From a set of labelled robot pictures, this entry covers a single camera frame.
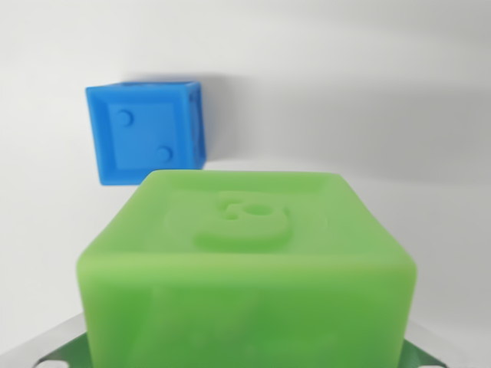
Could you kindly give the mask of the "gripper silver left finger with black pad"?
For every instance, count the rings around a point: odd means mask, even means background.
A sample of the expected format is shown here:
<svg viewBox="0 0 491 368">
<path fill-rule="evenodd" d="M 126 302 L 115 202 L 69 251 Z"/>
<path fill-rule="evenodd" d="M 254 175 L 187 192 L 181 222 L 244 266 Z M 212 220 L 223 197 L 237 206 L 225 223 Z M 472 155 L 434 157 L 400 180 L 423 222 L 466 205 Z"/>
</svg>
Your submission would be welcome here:
<svg viewBox="0 0 491 368">
<path fill-rule="evenodd" d="M 91 367 L 84 315 L 3 353 L 1 367 Z"/>
</svg>

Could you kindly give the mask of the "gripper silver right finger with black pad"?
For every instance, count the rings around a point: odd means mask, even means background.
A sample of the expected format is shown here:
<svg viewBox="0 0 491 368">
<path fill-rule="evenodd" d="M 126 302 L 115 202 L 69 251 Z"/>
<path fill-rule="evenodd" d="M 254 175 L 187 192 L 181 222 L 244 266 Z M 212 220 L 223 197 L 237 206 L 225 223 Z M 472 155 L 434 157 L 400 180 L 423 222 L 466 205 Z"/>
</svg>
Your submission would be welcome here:
<svg viewBox="0 0 491 368">
<path fill-rule="evenodd" d="M 490 341 L 455 342 L 417 322 L 410 322 L 400 355 L 401 367 L 490 367 Z"/>
</svg>

